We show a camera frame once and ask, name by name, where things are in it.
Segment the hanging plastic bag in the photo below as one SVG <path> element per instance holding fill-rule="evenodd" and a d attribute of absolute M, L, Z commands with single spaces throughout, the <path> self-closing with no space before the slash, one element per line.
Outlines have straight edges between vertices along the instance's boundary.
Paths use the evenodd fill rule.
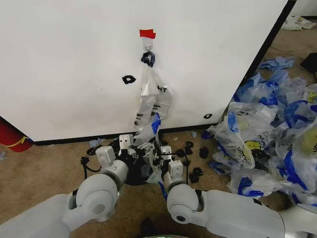
<path fill-rule="evenodd" d="M 147 124 L 139 134 L 134 136 L 134 146 L 139 146 L 149 142 L 157 134 L 160 127 L 159 114 L 156 113 L 153 117 L 153 122 Z"/>
<path fill-rule="evenodd" d="M 170 88 L 153 70 L 155 55 L 151 50 L 153 50 L 153 39 L 155 36 L 156 33 L 153 32 L 153 29 L 140 30 L 140 37 L 145 51 L 141 61 L 146 65 L 142 74 L 140 106 L 134 121 L 134 125 L 138 130 L 147 125 L 155 113 L 158 113 L 161 119 L 165 119 L 172 102 Z"/>
<path fill-rule="evenodd" d="M 232 193 L 254 198 L 268 196 L 282 188 L 279 182 L 267 172 L 245 168 L 231 171 L 231 181 L 227 187 Z"/>

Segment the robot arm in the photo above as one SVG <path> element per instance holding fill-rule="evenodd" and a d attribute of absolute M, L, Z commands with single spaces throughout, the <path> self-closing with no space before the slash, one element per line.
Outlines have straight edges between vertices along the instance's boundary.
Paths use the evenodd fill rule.
<path fill-rule="evenodd" d="M 296 205 L 280 213 L 258 200 L 238 194 L 192 189 L 171 177 L 177 161 L 169 162 L 164 175 L 168 191 L 167 209 L 174 221 L 206 227 L 226 238 L 310 238 L 317 237 L 317 207 Z"/>
<path fill-rule="evenodd" d="M 70 232 L 91 219 L 106 221 L 113 213 L 124 184 L 127 165 L 115 160 L 112 147 L 96 151 L 101 173 L 79 186 L 77 194 L 59 194 L 0 226 L 1 238 L 68 238 Z"/>

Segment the black mark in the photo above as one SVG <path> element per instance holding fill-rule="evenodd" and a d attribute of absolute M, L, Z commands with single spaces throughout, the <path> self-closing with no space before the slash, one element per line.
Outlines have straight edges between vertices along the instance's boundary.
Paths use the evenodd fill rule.
<path fill-rule="evenodd" d="M 167 90 L 167 88 L 163 88 L 163 87 L 159 87 L 159 86 L 158 86 L 158 89 L 159 89 L 160 91 L 164 91 L 164 93 L 165 93 L 165 91 Z"/>
<path fill-rule="evenodd" d="M 261 206 L 262 206 L 262 203 L 261 203 L 260 201 L 258 201 L 258 200 L 256 200 L 256 199 L 254 199 L 254 198 L 253 198 L 253 201 L 254 201 L 254 203 L 256 203 L 256 204 L 258 204 L 258 205 L 261 205 Z"/>
<path fill-rule="evenodd" d="M 204 118 L 205 119 L 209 119 L 209 118 L 211 118 L 212 117 L 212 114 L 206 114 L 206 115 L 204 115 Z"/>
<path fill-rule="evenodd" d="M 155 55 L 154 55 L 154 53 L 151 52 L 151 51 L 145 52 L 145 53 L 142 55 L 141 61 L 142 61 L 143 63 L 146 63 L 149 67 L 152 68 L 153 65 L 154 65 L 154 62 L 155 62 Z"/>
<path fill-rule="evenodd" d="M 122 80 L 125 84 L 129 84 L 129 83 L 134 83 L 136 78 L 133 77 L 132 75 L 126 75 L 126 76 L 122 77 Z"/>

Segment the black plastic piece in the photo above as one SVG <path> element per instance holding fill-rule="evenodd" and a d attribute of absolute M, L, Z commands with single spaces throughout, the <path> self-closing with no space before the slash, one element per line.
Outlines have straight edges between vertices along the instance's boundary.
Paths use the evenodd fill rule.
<path fill-rule="evenodd" d="M 186 142 L 186 147 L 185 147 L 185 154 L 186 155 L 191 155 L 193 153 L 193 151 L 191 150 L 191 148 L 194 147 L 194 143 L 191 141 L 187 141 Z"/>
<path fill-rule="evenodd" d="M 197 182 L 199 182 L 199 177 L 195 176 L 193 173 L 190 173 L 189 174 L 189 180 L 190 180 L 191 183 L 197 183 Z"/>
<path fill-rule="evenodd" d="M 308 72 L 313 73 L 315 79 L 317 80 L 317 53 L 310 53 L 303 62 L 301 62 L 301 67 L 306 69 Z"/>
<path fill-rule="evenodd" d="M 202 159 L 206 159 L 208 157 L 209 150 L 206 147 L 200 148 L 199 149 L 199 156 Z"/>
<path fill-rule="evenodd" d="M 183 149 L 179 149 L 179 150 L 176 151 L 176 155 L 179 158 L 183 158 L 183 157 L 185 157 L 185 151 Z"/>
<path fill-rule="evenodd" d="M 262 206 L 262 203 L 261 203 L 260 201 L 258 201 L 258 200 L 256 200 L 256 199 L 254 199 L 254 198 L 253 198 L 253 201 L 254 201 L 254 203 L 256 203 L 256 204 L 258 204 L 258 205 L 261 205 L 261 206 Z"/>
<path fill-rule="evenodd" d="M 153 67 L 154 63 L 155 63 L 155 55 L 153 52 L 151 51 L 147 51 L 142 55 L 141 61 L 143 63 L 146 63 L 149 67 Z"/>
<path fill-rule="evenodd" d="M 198 177 L 204 175 L 202 169 L 199 167 L 196 167 L 193 169 L 193 174 L 194 174 L 194 176 L 198 176 Z"/>
<path fill-rule="evenodd" d="M 189 166 L 190 165 L 190 160 L 185 160 L 182 162 L 184 166 Z"/>
<path fill-rule="evenodd" d="M 90 149 L 87 150 L 87 155 L 95 155 L 96 154 L 96 150 L 99 149 L 100 147 L 102 147 L 102 145 L 98 145 L 96 147 L 91 147 Z"/>
<path fill-rule="evenodd" d="M 190 147 L 190 148 L 193 148 L 194 147 L 194 143 L 191 142 L 191 141 L 187 141 L 186 142 L 186 146 Z"/>
<path fill-rule="evenodd" d="M 122 80 L 125 84 L 129 84 L 129 83 L 134 83 L 136 81 L 136 78 L 133 77 L 132 75 L 126 75 L 126 76 L 122 77 Z"/>
<path fill-rule="evenodd" d="M 212 114 L 206 114 L 206 115 L 204 115 L 204 118 L 205 119 L 209 119 L 209 118 L 211 118 L 212 117 Z"/>

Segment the white panel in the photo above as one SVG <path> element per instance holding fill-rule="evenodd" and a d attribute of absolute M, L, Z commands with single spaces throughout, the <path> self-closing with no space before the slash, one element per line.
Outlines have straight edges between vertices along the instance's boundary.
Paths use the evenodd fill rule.
<path fill-rule="evenodd" d="M 297 0 L 291 16 L 317 16 L 317 0 Z"/>
<path fill-rule="evenodd" d="M 217 122 L 286 2 L 2 0 L 0 115 L 35 141 L 134 131 L 153 28 L 174 95 L 163 127 Z"/>

